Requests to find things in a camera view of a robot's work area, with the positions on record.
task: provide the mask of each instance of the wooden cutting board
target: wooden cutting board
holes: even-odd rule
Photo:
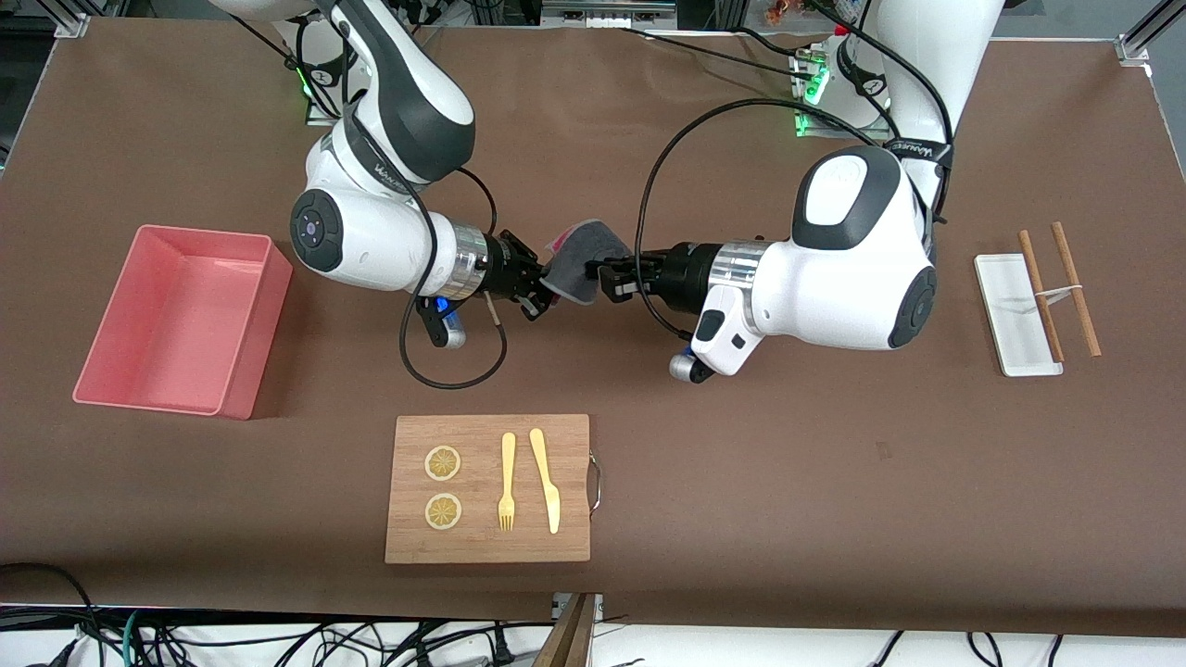
[[[548,531],[540,470],[528,433],[543,431],[548,471],[560,489],[560,529]],[[503,433],[515,433],[515,527],[498,529],[503,495]],[[428,476],[425,458],[439,445],[458,451],[457,475]],[[589,559],[589,418],[587,414],[495,414],[401,417],[395,426],[391,501],[384,560],[413,563],[555,563]],[[438,494],[453,494],[461,516],[438,531],[425,507]]]

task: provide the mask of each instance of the metal frame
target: metal frame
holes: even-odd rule
[[[503,17],[505,0],[470,0],[470,11],[476,25],[506,25]]]
[[[1124,66],[1142,66],[1149,61],[1148,45],[1186,13],[1186,0],[1161,0],[1128,32],[1116,38],[1116,55]]]
[[[718,28],[720,26],[733,27],[745,24],[745,17],[750,12],[750,0],[716,0],[713,4],[715,20],[707,27]]]
[[[82,37],[90,17],[122,17],[128,0],[37,0],[50,19],[57,24],[57,38]]]

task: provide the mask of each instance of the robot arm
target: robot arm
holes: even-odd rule
[[[817,163],[799,188],[790,239],[644,253],[642,285],[625,290],[613,262],[598,267],[602,291],[617,300],[644,290],[700,315],[688,349],[669,366],[677,379],[733,375],[765,336],[890,350],[926,323],[937,288],[929,210],[943,182],[936,163],[950,155],[1002,0],[879,5],[882,44],[932,82],[949,120],[913,74],[885,58],[901,139],[891,150],[846,148]]]
[[[495,237],[416,205],[416,193],[472,155],[474,114],[457,83],[383,1],[216,4],[273,20],[315,7],[370,74],[369,89],[343,109],[306,158],[308,182],[289,224],[294,252],[306,266],[372,290],[410,292],[425,277],[415,305],[438,347],[465,342],[451,301],[474,293],[514,299],[530,319],[547,310],[551,293],[538,282],[542,267],[514,235]]]

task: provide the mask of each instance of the metal handle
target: metal handle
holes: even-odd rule
[[[589,450],[589,463],[592,463],[593,469],[597,470],[597,497],[593,498],[593,504],[589,506],[589,516],[593,516],[597,508],[601,507],[601,478],[605,474],[601,472],[601,464],[598,462],[597,455],[593,453],[593,450]]]

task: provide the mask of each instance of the black cable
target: black cable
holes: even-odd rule
[[[865,30],[865,19],[869,18],[869,9],[873,7],[873,0],[865,0],[865,7],[861,7],[861,18],[856,21],[856,27]]]
[[[956,140],[955,126],[952,126],[951,123],[951,114],[948,113],[948,104],[943,101],[943,96],[939,95],[938,89],[935,88],[935,84],[931,83],[931,80],[926,78],[926,75],[919,71],[918,68],[916,68],[914,65],[910,64],[910,62],[903,58],[893,49],[886,46],[885,44],[874,39],[873,37],[869,37],[869,34],[863,30],[861,30],[860,27],[846,21],[841,17],[836,15],[835,12],[821,5],[820,0],[804,0],[804,2],[814,6],[817,12],[824,15],[824,18],[829,19],[836,25],[843,26],[853,34],[867,42],[871,46],[880,51],[881,55],[898,63],[904,70],[908,71],[911,76],[918,80],[918,82],[923,85],[923,88],[925,88],[926,91],[931,95],[931,99],[935,100],[935,106],[938,107],[939,109],[939,116],[943,120],[943,141],[949,145],[955,144]],[[951,178],[951,170],[944,169],[939,180],[939,192],[936,196],[935,201],[931,202],[931,211],[935,214],[935,216],[938,218],[939,222],[943,222],[942,212],[943,212],[943,205],[946,203],[948,199],[948,182],[950,180],[950,178]]]
[[[173,662],[180,665],[180,667],[192,666],[193,662],[190,660],[190,652],[184,644],[178,643],[176,647],[173,643],[177,641],[173,636],[173,631],[168,628],[164,628],[164,635],[167,640],[165,649],[168,650],[170,656],[173,658]]]
[[[861,9],[861,19],[856,21],[856,27],[865,30],[865,20],[869,18],[871,7],[873,7],[873,0],[865,0],[865,7]],[[856,85],[855,82],[853,82],[853,87],[856,88],[857,95],[865,97],[866,100],[869,101],[871,104],[873,104],[873,109],[878,113],[879,116],[881,116],[881,120],[886,121],[886,127],[890,128],[890,133],[893,135],[893,138],[901,139],[901,132],[898,129],[898,123],[895,123],[893,119],[890,117],[890,113],[886,112],[886,108],[882,107],[880,103],[878,103],[876,96],[865,93],[865,89]]]
[[[129,621],[136,621],[136,620],[139,620],[139,616],[135,616],[135,612],[133,612],[133,616],[129,616],[128,620]],[[136,660],[134,661],[134,663],[136,663],[136,665],[152,665],[152,660],[148,659],[148,649],[145,648],[145,640],[144,640],[144,636],[138,630],[138,625],[132,625],[130,633],[132,634],[128,637],[128,640],[129,640],[128,641],[128,646],[132,649],[132,653],[136,656]]]
[[[976,633],[968,633],[965,635],[968,647],[971,648],[971,652],[976,654],[976,658],[978,658],[980,661],[987,667],[1005,667],[1005,662],[1001,660],[1001,649],[996,646],[996,640],[993,639],[993,633],[984,633],[984,636],[988,637],[988,646],[993,648],[993,656],[996,658],[996,662],[990,661],[983,653],[980,652],[980,648],[976,646]]]
[[[486,4],[483,4],[483,2],[474,2],[474,0],[461,0],[461,1],[465,2],[466,5],[473,7],[474,9],[491,9],[491,11],[493,11],[493,9],[497,9],[498,7],[503,6],[503,0],[498,0],[497,2],[495,2],[492,5],[486,5]]]
[[[350,106],[350,40],[342,36],[342,113]]]
[[[873,665],[869,665],[869,667],[885,667],[886,660],[890,660],[890,654],[893,653],[893,647],[898,646],[898,640],[900,640],[905,634],[905,630],[897,630],[893,635],[890,635],[890,641],[886,642],[885,648],[881,649],[881,655]]]
[[[508,628],[548,628],[548,627],[551,627],[551,625],[553,625],[553,623],[533,623],[533,622],[525,622],[525,621],[524,622],[517,622],[517,623],[503,623],[502,624],[503,629],[508,629]],[[435,649],[438,649],[438,648],[440,648],[442,646],[446,646],[446,644],[449,644],[449,643],[453,643],[453,642],[457,642],[457,641],[461,641],[464,639],[472,637],[474,635],[484,635],[484,634],[489,633],[492,629],[493,629],[493,627],[491,625],[489,628],[474,628],[474,629],[471,629],[471,630],[458,630],[455,633],[452,633],[452,634],[448,634],[448,635],[445,635],[445,636],[441,636],[441,637],[435,637],[435,639],[429,640],[427,642],[422,642],[423,643],[423,648],[419,649],[412,658],[409,658],[407,661],[404,661],[403,663],[401,663],[400,667],[412,667],[412,665],[414,665],[416,662],[416,660],[419,660],[421,656],[428,655],[429,653],[432,653],[433,650],[435,650]]]
[[[436,263],[436,229],[433,225],[432,218],[428,217],[428,207],[425,205],[423,199],[420,198],[420,193],[416,192],[416,189],[412,185],[412,183],[404,178],[403,173],[396,169],[394,164],[391,164],[391,160],[389,160],[387,154],[383,153],[378,142],[375,141],[375,138],[371,136],[370,132],[363,127],[362,123],[355,123],[355,127],[358,128],[358,134],[362,135],[363,140],[370,145],[375,154],[383,161],[383,166],[388,170],[388,172],[395,176],[395,178],[400,182],[400,185],[402,185],[403,189],[412,196],[416,207],[420,209],[420,215],[425,218],[425,225],[428,228],[428,263],[425,265],[425,271],[420,274],[420,280],[416,281],[416,286],[412,291],[412,298],[408,299],[408,306],[403,309],[403,318],[400,320],[400,361],[403,362],[403,368],[421,385],[427,385],[434,389],[468,389],[470,387],[474,387],[486,380],[490,380],[490,377],[495,373],[498,373],[498,369],[502,368],[503,362],[506,361],[506,329],[492,310],[491,315],[495,317],[495,328],[498,330],[498,339],[500,342],[502,350],[498,352],[498,358],[495,360],[495,363],[485,373],[473,377],[472,380],[466,380],[465,382],[439,382],[422,375],[412,364],[412,358],[408,357],[408,323],[412,322],[412,313],[416,309],[416,299],[421,298],[420,291],[425,288],[425,282],[428,281],[428,275],[432,273],[433,265]]]
[[[155,644],[153,646],[153,653],[157,654],[157,665],[160,665],[160,666],[164,667],[164,665],[165,665],[165,656],[160,654],[161,637],[164,635],[162,630],[164,630],[164,627],[160,627],[160,628],[157,628],[154,630],[154,633],[153,633],[153,640],[155,642]]]
[[[387,642],[383,641],[383,635],[378,634],[378,625],[371,623],[371,633],[375,635],[375,641],[378,642],[378,661],[383,662],[383,653],[387,650]]]
[[[318,660],[318,661],[313,662],[313,667],[325,667],[325,661],[326,661],[326,659],[330,658],[331,653],[333,653],[334,650],[337,650],[339,647],[344,647],[347,641],[350,641],[358,633],[362,633],[363,630],[365,630],[369,625],[374,625],[374,623],[363,623],[363,624],[358,625],[357,628],[355,628],[353,630],[350,630],[349,633],[346,633],[342,639],[332,642],[332,644],[330,644],[325,649],[325,654],[321,655],[321,660]],[[323,646],[326,646],[327,642],[323,639],[321,643],[323,643]]]
[[[778,53],[780,56],[786,56],[788,58],[793,58],[795,57],[795,51],[797,49],[802,49],[802,46],[797,46],[795,49],[788,49],[785,46],[779,46],[778,44],[774,44],[773,42],[766,39],[766,37],[764,34],[761,34],[760,32],[758,32],[755,30],[751,30],[751,28],[748,28],[748,27],[746,27],[744,25],[739,25],[739,26],[734,27],[733,30],[731,30],[729,32],[734,32],[734,33],[738,33],[738,34],[748,34],[750,37],[757,39],[758,44],[761,44],[766,49],[769,49],[769,50],[771,50],[771,51],[773,51],[773,52],[776,52],[776,53]]]
[[[419,643],[422,643],[425,637],[436,631],[442,625],[445,625],[444,621],[421,621],[412,634],[403,637],[403,641],[396,644],[396,647],[391,650],[391,654],[388,655],[385,660],[383,660],[381,667],[389,667],[391,663],[396,661],[396,659],[407,653],[408,649]]]
[[[635,279],[638,281],[638,294],[643,298],[643,304],[646,305],[646,310],[650,311],[651,317],[653,317],[656,322],[663,325],[664,329],[667,329],[671,333],[675,333],[676,336],[678,336],[684,341],[691,341],[691,332],[676,328],[674,324],[668,322],[662,315],[659,315],[659,311],[655,309],[655,304],[651,303],[650,294],[643,286],[642,253],[643,253],[643,230],[646,225],[646,205],[650,203],[651,190],[655,186],[655,179],[659,173],[659,167],[663,166],[663,163],[667,160],[668,155],[671,154],[671,151],[675,150],[676,145],[678,145],[684,136],[691,133],[691,131],[696,129],[708,120],[719,116],[726,112],[731,112],[733,109],[740,109],[742,107],[785,107],[789,109],[796,109],[798,112],[814,115],[820,120],[824,121],[825,123],[852,134],[853,136],[860,139],[863,144],[868,146],[876,146],[876,142],[869,139],[867,134],[853,127],[843,119],[829,114],[823,109],[818,109],[816,107],[812,107],[811,104],[806,104],[803,102],[793,102],[789,100],[773,100],[770,97],[750,97],[747,100],[738,100],[735,102],[728,102],[726,104],[715,107],[704,113],[703,115],[701,115],[700,117],[697,117],[696,120],[686,125],[683,129],[677,132],[676,135],[671,138],[671,141],[669,141],[667,147],[663,148],[663,152],[659,153],[658,159],[655,160],[655,166],[651,167],[651,173],[650,176],[646,177],[646,185],[645,188],[643,188],[643,202],[638,207],[638,227],[635,229]]]
[[[490,634],[486,634],[485,637],[490,642],[490,661],[493,662],[493,667],[503,667],[515,662],[515,654],[506,646],[506,633],[503,631],[498,621],[495,621],[495,639],[491,640]]]
[[[457,171],[470,177],[470,180],[477,183],[478,188],[482,188],[482,193],[486,196],[486,202],[490,203],[490,229],[486,230],[486,234],[493,235],[495,229],[498,227],[498,205],[495,204],[495,196],[490,193],[490,189],[478,178],[478,174],[465,167],[457,167]]]
[[[250,640],[236,640],[236,641],[227,641],[227,642],[202,642],[202,641],[186,640],[186,639],[173,639],[172,641],[176,642],[176,643],[179,643],[179,644],[193,646],[193,647],[198,647],[198,648],[222,648],[222,647],[231,647],[231,646],[251,646],[251,644],[259,644],[259,643],[283,642],[283,641],[288,641],[288,640],[300,639],[305,634],[301,633],[299,635],[281,635],[281,636],[278,636],[278,637],[256,637],[256,639],[250,639]]]
[[[831,23],[834,23],[834,24],[836,24],[839,26],[844,27],[846,30],[848,30],[848,32],[852,32],[853,34],[860,37],[861,39],[863,39],[865,42],[867,42],[869,44],[869,46],[873,46],[878,51],[881,51],[881,53],[884,56],[886,56],[891,61],[898,63],[898,65],[900,65],[904,70],[908,71],[911,74],[911,76],[913,76],[914,78],[917,78],[918,82],[923,85],[923,88],[925,88],[926,91],[935,100],[935,106],[938,107],[938,109],[939,109],[939,115],[943,119],[944,140],[948,144],[951,144],[955,140],[955,131],[951,127],[951,115],[948,114],[948,106],[943,102],[943,96],[939,95],[938,89],[935,88],[935,84],[931,83],[931,80],[926,78],[926,75],[924,75],[922,71],[919,71],[918,68],[916,68],[914,65],[910,64],[908,61],[906,61],[905,58],[903,58],[901,56],[899,56],[898,52],[894,51],[893,49],[886,46],[881,42],[878,42],[875,38],[869,37],[869,33],[867,33],[863,30],[856,27],[852,23],[842,19],[841,17],[836,15],[835,12],[833,12],[831,9],[829,9],[829,8],[824,7],[823,5],[821,5],[820,0],[804,0],[804,4],[814,6],[815,9],[817,12],[820,12],[821,14],[823,14],[824,18],[827,18],[828,20],[830,20]]]
[[[280,655],[280,658],[276,659],[275,667],[287,667],[287,665],[292,661],[293,656],[296,655],[296,652],[300,650],[300,647],[305,646],[305,643],[308,642],[308,640],[311,640],[313,635],[319,634],[321,630],[329,627],[330,627],[329,623],[321,623],[314,627],[312,630],[305,633],[300,637],[298,637],[296,641],[293,642],[292,646],[289,646],[287,649],[285,649],[285,652]]]
[[[868,14],[868,8],[869,8],[871,5],[872,5],[872,1],[866,2],[866,5],[865,5],[865,13],[861,14],[861,21],[862,21],[862,24],[865,21],[865,15]],[[733,28],[732,32],[735,32],[735,33],[739,33],[739,34],[748,34],[750,37],[757,39],[759,44],[761,44],[763,46],[765,46],[770,51],[773,51],[774,53],[778,53],[780,56],[786,56],[789,58],[793,58],[795,57],[796,49],[785,49],[783,46],[779,46],[778,44],[774,44],[773,42],[766,39],[761,33],[759,33],[757,31],[753,31],[753,30],[751,30],[748,27],[738,26],[738,27]],[[879,104],[876,102],[876,100],[874,100],[874,97],[872,95],[865,94],[865,91],[861,90],[859,87],[856,88],[856,94],[860,95],[861,97],[865,97],[866,100],[869,101],[871,104],[873,104],[874,110],[876,110],[878,115],[881,116],[881,120],[886,121],[886,126],[890,128],[890,132],[893,134],[894,138],[901,136],[901,132],[898,131],[898,123],[895,123],[893,121],[893,119],[890,117],[890,114],[885,110],[885,107],[882,107],[881,104]]]
[[[307,27],[308,20],[301,17],[300,23],[296,24],[296,66],[300,69],[301,76],[308,84],[308,90],[313,94],[317,106],[321,108],[321,113],[330,117],[339,119],[342,117],[342,112],[338,110],[338,106],[333,103],[333,99],[330,97],[329,93],[326,93],[325,87],[323,87],[319,81],[313,78],[313,72],[310,71],[308,64],[305,63],[305,28]]]
[[[745,58],[739,58],[737,56],[729,56],[728,53],[721,53],[720,51],[713,51],[712,49],[703,49],[701,46],[694,46],[691,44],[686,44],[683,42],[677,42],[675,39],[669,39],[667,37],[663,37],[662,34],[651,34],[649,32],[643,32],[640,30],[635,30],[632,27],[623,27],[623,28],[619,28],[619,30],[621,30],[624,32],[630,32],[630,33],[633,33],[633,34],[640,34],[640,36],[643,36],[646,39],[655,39],[657,42],[663,42],[664,44],[671,44],[674,46],[680,46],[681,49],[688,49],[689,51],[696,51],[699,53],[707,53],[709,56],[715,56],[718,58],[723,58],[726,61],[733,61],[734,63],[741,63],[742,65],[750,65],[752,68],[758,68],[760,70],[772,71],[772,72],[776,72],[776,74],[780,74],[783,76],[789,76],[791,78],[799,78],[799,80],[804,80],[804,81],[810,81],[810,78],[811,78],[811,75],[809,75],[806,72],[797,72],[797,71],[791,71],[791,70],[783,69],[783,68],[776,68],[773,65],[767,65],[767,64],[764,64],[764,63],[758,63],[758,62],[754,62],[754,61],[747,61]]]
[[[300,23],[298,23],[296,27],[296,55],[294,56],[285,51],[283,49],[276,46],[270,39],[260,33],[260,31],[251,27],[251,25],[244,21],[243,19],[236,17],[235,14],[227,14],[227,15],[230,17],[238,25],[243,26],[243,28],[246,28],[248,32],[254,34],[256,39],[267,44],[268,49],[272,49],[273,51],[279,53],[280,57],[285,59],[286,66],[300,71],[301,81],[304,81],[308,85],[308,91],[310,94],[313,95],[313,102],[321,109],[321,112],[325,115],[340,117],[337,107],[336,106],[331,107],[331,104],[327,103],[327,100],[330,97],[329,94],[325,91],[325,88],[320,83],[318,83],[317,80],[313,78],[313,75],[308,70],[308,65],[305,63],[305,59],[302,58],[305,26],[308,25],[308,21],[305,20],[304,17],[301,17],[301,20]]]
[[[236,17],[235,14],[227,14],[227,15],[230,17],[231,19],[234,19],[235,23],[237,23],[238,25],[243,26],[248,32],[250,32],[251,34],[254,34],[256,39],[259,39],[260,42],[267,44],[269,49],[272,49],[276,53],[280,53],[281,58],[283,58],[283,59],[287,61],[291,57],[287,51],[285,51],[283,49],[281,49],[281,47],[276,46],[275,44],[273,44],[270,39],[268,39],[267,37],[263,37],[263,34],[260,33],[260,31],[257,31],[254,27],[251,27],[250,24],[248,24],[243,19]]]
[[[363,649],[361,649],[361,648],[358,648],[356,646],[350,646],[350,644],[343,644],[342,648],[344,648],[346,650],[352,650],[352,652],[357,653],[358,655],[362,655],[363,656],[363,667],[370,667],[370,656],[366,655],[365,650],[363,650]]]
[[[1054,635],[1054,643],[1050,644],[1050,654],[1046,655],[1046,667],[1054,667],[1054,656],[1058,655],[1058,649],[1061,646],[1063,635]]]
[[[95,629],[95,633],[102,636],[103,627],[98,624],[98,618],[95,616],[95,605],[90,602],[90,596],[87,595],[87,590],[82,587],[82,584],[78,583],[78,579],[75,579],[74,574],[66,572],[64,568],[58,567],[57,565],[50,565],[47,563],[21,561],[21,563],[5,563],[4,565],[0,565],[0,573],[23,572],[23,571],[51,572],[65,579],[66,583],[69,583],[70,586],[74,587],[75,592],[78,593],[78,598],[82,599],[82,605],[87,609],[87,616],[90,620],[90,624]],[[107,652],[103,650],[102,643],[100,643],[98,647],[98,665],[100,667],[107,665]]]

